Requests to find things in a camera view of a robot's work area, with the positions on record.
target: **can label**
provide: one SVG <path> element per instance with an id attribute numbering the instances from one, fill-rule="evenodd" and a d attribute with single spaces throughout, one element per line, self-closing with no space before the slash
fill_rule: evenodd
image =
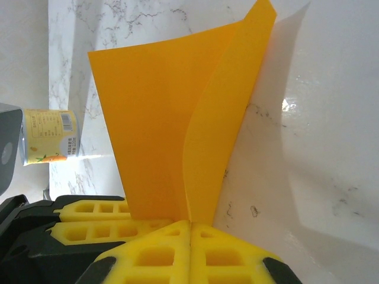
<path id="1" fill-rule="evenodd" d="M 78 155 L 78 122 L 72 111 L 25 109 L 21 136 L 24 164 L 65 161 Z"/>

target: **white marble surface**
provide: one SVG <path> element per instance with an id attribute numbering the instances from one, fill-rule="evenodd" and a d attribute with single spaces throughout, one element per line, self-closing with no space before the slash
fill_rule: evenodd
<path id="1" fill-rule="evenodd" d="M 0 6 L 0 102 L 47 108 L 47 0 L 0 1 Z M 18 152 L 11 185 L 0 203 L 19 194 L 30 202 L 39 201 L 48 184 L 49 165 L 24 167 Z"/>
<path id="2" fill-rule="evenodd" d="M 215 226 L 279 254 L 303 283 L 377 283 L 379 2 L 272 2 Z M 81 159 L 50 165 L 52 197 L 123 194 L 86 52 L 228 24 L 252 4 L 50 0 L 50 108 L 75 110 L 83 131 Z"/>

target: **yellow foam block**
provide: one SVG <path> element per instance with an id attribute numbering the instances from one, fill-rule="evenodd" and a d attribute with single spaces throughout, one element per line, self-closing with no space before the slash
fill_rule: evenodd
<path id="1" fill-rule="evenodd" d="M 190 268 L 190 228 L 180 221 L 100 254 L 117 259 L 103 284 L 186 284 Z"/>
<path id="2" fill-rule="evenodd" d="M 109 257 L 115 263 L 105 275 L 98 275 L 103 284 L 275 284 L 263 260 L 280 260 L 231 235 L 188 221 L 106 251 L 93 264 Z M 91 276 L 93 267 L 87 272 L 85 276 Z"/>
<path id="3" fill-rule="evenodd" d="M 192 224 L 191 284 L 275 284 L 263 260 L 280 258 L 215 228 Z"/>
<path id="4" fill-rule="evenodd" d="M 61 222 L 125 220 L 130 219 L 126 200 L 80 200 L 54 210 Z"/>
<path id="5" fill-rule="evenodd" d="M 275 17 L 89 53 L 133 218 L 212 223 Z"/>
<path id="6" fill-rule="evenodd" d="M 50 235 L 66 246 L 132 241 L 171 224 L 171 220 L 107 220 L 56 223 Z"/>

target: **orange plastic sheet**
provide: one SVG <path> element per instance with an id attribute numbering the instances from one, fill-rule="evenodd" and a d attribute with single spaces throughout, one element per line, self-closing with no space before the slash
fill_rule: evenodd
<path id="1" fill-rule="evenodd" d="M 89 53 L 135 219 L 211 224 L 276 13 L 158 43 Z"/>

